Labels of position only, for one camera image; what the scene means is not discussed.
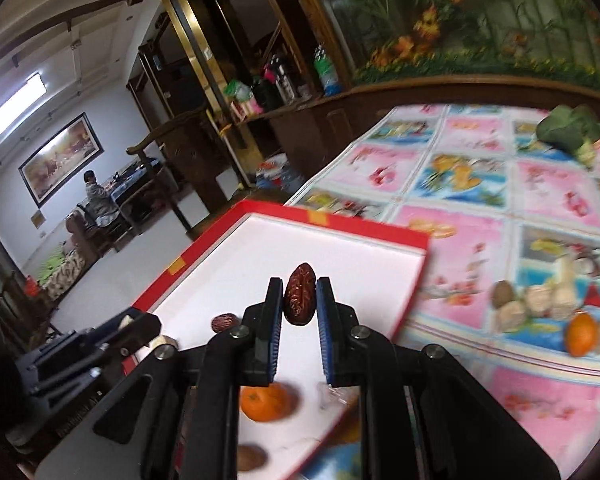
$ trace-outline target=silver bolt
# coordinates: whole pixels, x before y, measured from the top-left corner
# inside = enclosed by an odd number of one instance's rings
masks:
[[[229,330],[229,334],[231,334],[231,337],[235,337],[236,339],[247,337],[249,335],[249,332],[249,327],[246,325],[234,326],[232,329]]]
[[[351,335],[353,339],[366,339],[371,335],[371,330],[364,325],[358,325],[351,329]]]
[[[158,348],[156,348],[154,350],[154,355],[156,359],[160,359],[160,361],[164,361],[165,359],[169,359],[170,357],[173,357],[175,355],[175,353],[177,352],[176,347],[170,344],[164,344],[164,345],[160,345],[158,346]]]
[[[442,359],[445,356],[446,351],[440,345],[427,345],[425,353],[431,359]]]

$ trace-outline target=floral mural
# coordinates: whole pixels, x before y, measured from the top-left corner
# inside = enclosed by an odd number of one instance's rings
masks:
[[[361,83],[455,73],[600,90],[591,0],[323,0]]]

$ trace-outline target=white tile floor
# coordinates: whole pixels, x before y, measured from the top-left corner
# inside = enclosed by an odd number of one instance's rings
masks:
[[[227,197],[238,186],[232,170],[220,174],[218,183]],[[192,225],[208,214],[196,193],[179,205]],[[119,253],[112,250],[99,259],[62,299],[52,323],[60,332],[100,325],[131,306],[190,243],[174,213],[167,212]]]

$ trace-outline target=fluorescent light panel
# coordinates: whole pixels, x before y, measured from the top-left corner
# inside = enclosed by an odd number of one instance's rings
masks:
[[[0,107],[0,134],[45,93],[45,84],[40,74],[29,78],[26,84]]]

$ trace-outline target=person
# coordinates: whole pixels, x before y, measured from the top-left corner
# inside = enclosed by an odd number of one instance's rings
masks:
[[[114,204],[109,193],[98,184],[93,171],[84,172],[84,183],[86,184],[87,199],[89,199],[91,210],[96,215],[96,223],[100,227],[109,225],[118,217],[120,210]]]

